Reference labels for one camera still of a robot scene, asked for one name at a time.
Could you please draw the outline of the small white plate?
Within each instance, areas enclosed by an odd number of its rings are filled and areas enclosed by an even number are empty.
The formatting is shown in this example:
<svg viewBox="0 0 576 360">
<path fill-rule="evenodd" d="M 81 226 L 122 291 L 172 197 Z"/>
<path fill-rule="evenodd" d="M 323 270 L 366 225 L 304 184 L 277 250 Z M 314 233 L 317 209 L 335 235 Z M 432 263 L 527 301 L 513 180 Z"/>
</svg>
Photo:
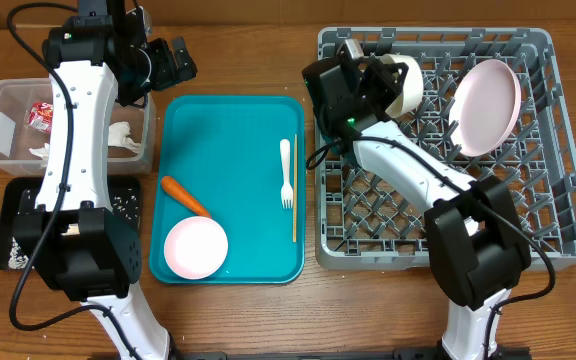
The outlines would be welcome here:
<svg viewBox="0 0 576 360">
<path fill-rule="evenodd" d="M 391 118 L 398 118 L 414 109 L 422 102 L 424 79 L 418 62 L 411 56 L 385 54 L 380 57 L 384 64 L 403 63 L 408 67 L 403 81 L 402 93 L 385 110 Z"/>
</svg>

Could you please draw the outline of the white tissue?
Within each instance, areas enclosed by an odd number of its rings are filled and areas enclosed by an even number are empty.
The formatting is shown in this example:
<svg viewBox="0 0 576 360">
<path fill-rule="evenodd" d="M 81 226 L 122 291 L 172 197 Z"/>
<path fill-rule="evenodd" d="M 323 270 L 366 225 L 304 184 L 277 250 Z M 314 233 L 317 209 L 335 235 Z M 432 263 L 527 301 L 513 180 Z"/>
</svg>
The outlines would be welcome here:
<svg viewBox="0 0 576 360">
<path fill-rule="evenodd" d="M 135 142 L 130 135 L 131 127 L 128 122 L 115 122 L 109 126 L 108 145 L 110 147 L 125 148 L 133 153 L 138 153 L 141 144 Z"/>
<path fill-rule="evenodd" d="M 46 168 L 49 155 L 50 155 L 50 145 L 45 143 L 43 147 L 40 148 L 29 148 L 28 151 L 31 155 L 38 157 L 41 160 L 40 167 Z"/>
</svg>

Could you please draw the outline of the large white plate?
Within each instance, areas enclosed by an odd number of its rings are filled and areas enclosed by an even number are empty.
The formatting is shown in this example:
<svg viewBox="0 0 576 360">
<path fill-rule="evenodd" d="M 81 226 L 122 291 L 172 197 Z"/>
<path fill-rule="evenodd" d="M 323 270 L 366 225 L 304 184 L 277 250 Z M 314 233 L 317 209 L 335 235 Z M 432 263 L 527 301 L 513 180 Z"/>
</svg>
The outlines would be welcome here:
<svg viewBox="0 0 576 360">
<path fill-rule="evenodd" d="M 454 94 L 449 123 L 451 142 L 468 157 L 487 154 L 509 136 L 519 117 L 521 89 L 517 75 L 501 60 L 474 66 Z"/>
</svg>

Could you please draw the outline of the orange carrot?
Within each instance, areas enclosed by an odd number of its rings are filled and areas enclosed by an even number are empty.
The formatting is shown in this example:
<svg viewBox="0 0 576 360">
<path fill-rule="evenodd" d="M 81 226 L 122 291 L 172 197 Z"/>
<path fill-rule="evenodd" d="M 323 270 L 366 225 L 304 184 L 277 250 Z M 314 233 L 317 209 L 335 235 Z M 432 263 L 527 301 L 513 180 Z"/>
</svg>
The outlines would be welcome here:
<svg viewBox="0 0 576 360">
<path fill-rule="evenodd" d="M 198 216 L 211 218 L 209 211 L 171 176 L 164 176 L 160 185 L 164 192 Z"/>
</svg>

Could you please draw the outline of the red snack wrapper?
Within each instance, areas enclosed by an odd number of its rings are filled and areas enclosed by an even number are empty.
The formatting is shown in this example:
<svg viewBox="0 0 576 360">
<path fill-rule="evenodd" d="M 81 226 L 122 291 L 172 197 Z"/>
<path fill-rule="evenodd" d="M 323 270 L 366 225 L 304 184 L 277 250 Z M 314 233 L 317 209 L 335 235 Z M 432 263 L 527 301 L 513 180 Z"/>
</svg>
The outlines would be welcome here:
<svg viewBox="0 0 576 360">
<path fill-rule="evenodd" d="M 46 102 L 32 104 L 26 120 L 26 125 L 43 133 L 52 129 L 53 105 Z"/>
</svg>

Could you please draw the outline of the white plastic fork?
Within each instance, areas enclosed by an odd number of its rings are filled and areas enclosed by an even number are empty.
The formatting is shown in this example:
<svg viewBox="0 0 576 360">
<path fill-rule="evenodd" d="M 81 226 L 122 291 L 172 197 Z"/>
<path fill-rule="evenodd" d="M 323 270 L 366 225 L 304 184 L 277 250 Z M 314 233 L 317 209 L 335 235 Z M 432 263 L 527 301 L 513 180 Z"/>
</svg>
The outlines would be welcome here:
<svg viewBox="0 0 576 360">
<path fill-rule="evenodd" d="M 280 193 L 281 201 L 285 209 L 291 209 L 293 207 L 294 191 L 290 184 L 290 141 L 288 139 L 282 139 L 279 146 L 283 175 L 283 184 Z"/>
</svg>

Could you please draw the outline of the pink bowl with food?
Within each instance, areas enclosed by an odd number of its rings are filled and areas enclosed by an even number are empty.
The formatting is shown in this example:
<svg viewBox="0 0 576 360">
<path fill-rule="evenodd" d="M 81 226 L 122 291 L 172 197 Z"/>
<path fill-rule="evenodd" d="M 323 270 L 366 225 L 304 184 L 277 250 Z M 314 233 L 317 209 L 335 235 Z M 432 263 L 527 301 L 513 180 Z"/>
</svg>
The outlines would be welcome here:
<svg viewBox="0 0 576 360">
<path fill-rule="evenodd" d="M 164 242 L 164 259 L 172 272 L 198 280 L 215 273 L 225 262 L 228 239 L 212 218 L 192 216 L 179 221 Z"/>
</svg>

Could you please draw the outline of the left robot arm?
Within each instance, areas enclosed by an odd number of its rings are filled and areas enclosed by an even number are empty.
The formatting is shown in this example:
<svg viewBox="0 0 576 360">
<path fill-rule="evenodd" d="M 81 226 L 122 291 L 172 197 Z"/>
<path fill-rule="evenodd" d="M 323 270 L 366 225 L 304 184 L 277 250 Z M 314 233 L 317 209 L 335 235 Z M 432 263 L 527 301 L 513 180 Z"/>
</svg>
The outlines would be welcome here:
<svg viewBox="0 0 576 360">
<path fill-rule="evenodd" d="M 26 271 L 91 313 L 120 358 L 178 359 L 139 284 L 139 235 L 111 206 L 108 137 L 115 106 L 145 107 L 196 65 L 181 38 L 152 38 L 145 10 L 123 0 L 78 2 L 34 57 L 51 81 L 53 118 L 34 208 L 13 222 Z"/>
</svg>

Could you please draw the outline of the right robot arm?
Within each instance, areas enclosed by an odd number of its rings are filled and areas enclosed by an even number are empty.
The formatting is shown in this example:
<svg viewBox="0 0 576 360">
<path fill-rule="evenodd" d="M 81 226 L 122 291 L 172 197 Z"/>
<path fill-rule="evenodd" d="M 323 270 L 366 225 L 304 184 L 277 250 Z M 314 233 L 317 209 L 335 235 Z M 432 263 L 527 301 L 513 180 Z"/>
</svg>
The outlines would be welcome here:
<svg viewBox="0 0 576 360">
<path fill-rule="evenodd" d="M 449 299 L 437 358 L 501 358 L 499 316 L 531 264 L 507 186 L 451 168 L 402 132 L 396 118 L 416 107 L 424 92 L 415 59 L 336 56 L 305 67 L 302 76 L 326 141 L 308 158 L 308 168 L 335 148 L 423 215 L 431 271 Z"/>
</svg>

